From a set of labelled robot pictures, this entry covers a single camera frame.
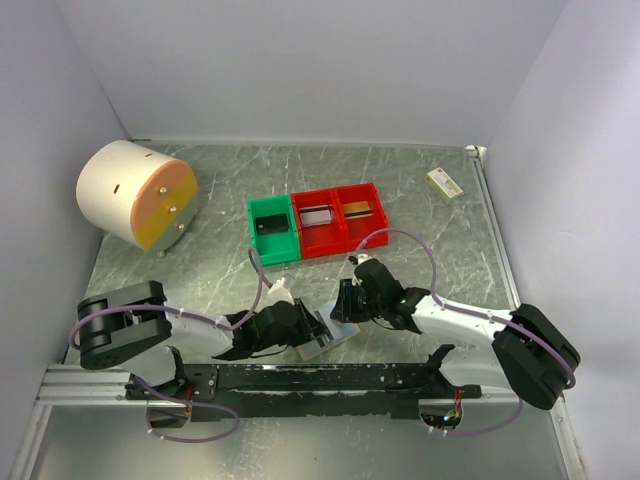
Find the grey striped credit card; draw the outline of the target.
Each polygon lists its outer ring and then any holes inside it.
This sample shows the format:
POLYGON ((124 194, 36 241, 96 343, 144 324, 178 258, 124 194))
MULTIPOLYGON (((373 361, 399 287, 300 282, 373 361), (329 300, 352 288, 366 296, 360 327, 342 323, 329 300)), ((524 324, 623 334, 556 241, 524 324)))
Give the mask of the grey striped credit card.
POLYGON ((330 317, 334 306, 335 302, 329 301, 315 310, 317 319, 324 326, 324 334, 322 335, 322 338, 326 344, 335 343, 338 340, 340 333, 341 324, 330 317))

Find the tan card holder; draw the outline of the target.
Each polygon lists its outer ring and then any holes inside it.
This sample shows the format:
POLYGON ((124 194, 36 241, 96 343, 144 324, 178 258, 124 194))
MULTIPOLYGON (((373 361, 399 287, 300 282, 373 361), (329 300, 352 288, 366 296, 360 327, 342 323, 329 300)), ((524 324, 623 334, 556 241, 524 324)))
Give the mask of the tan card holder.
POLYGON ((330 320, 327 328, 327 333, 296 347, 297 353, 303 360, 310 360, 360 333, 360 327, 353 323, 330 320))

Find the silver VIP credit card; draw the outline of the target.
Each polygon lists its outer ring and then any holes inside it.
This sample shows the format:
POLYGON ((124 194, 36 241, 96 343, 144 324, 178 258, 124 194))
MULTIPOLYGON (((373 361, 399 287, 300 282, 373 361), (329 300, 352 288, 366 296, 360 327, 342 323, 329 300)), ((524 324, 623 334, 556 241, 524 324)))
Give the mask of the silver VIP credit card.
POLYGON ((298 210, 298 214, 303 228, 331 224, 334 219, 329 205, 303 207, 298 210))

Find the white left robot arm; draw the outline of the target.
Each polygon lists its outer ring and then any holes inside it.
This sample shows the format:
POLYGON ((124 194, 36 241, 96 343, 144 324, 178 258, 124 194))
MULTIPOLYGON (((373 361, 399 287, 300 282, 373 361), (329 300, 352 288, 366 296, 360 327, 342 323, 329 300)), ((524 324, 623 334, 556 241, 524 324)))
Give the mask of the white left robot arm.
POLYGON ((317 353, 335 338, 318 313, 292 296, 287 277, 260 285, 252 307, 236 314, 208 317, 174 306, 158 281, 87 298, 77 312, 69 343, 83 368, 121 367, 165 399, 178 397, 187 385, 184 349, 237 361, 273 347, 317 353))

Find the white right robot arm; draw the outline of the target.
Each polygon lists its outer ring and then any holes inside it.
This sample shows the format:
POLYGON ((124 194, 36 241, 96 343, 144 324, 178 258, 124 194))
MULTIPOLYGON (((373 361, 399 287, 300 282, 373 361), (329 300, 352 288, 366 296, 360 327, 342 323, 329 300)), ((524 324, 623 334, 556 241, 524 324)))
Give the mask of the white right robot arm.
POLYGON ((490 386, 511 389, 529 405, 549 410, 574 386, 581 356, 537 307, 491 310, 461 304, 426 288, 402 286, 373 257, 353 260, 354 273, 341 280, 331 319, 384 320, 394 330, 458 340, 424 374, 431 395, 443 398, 467 384, 490 386))

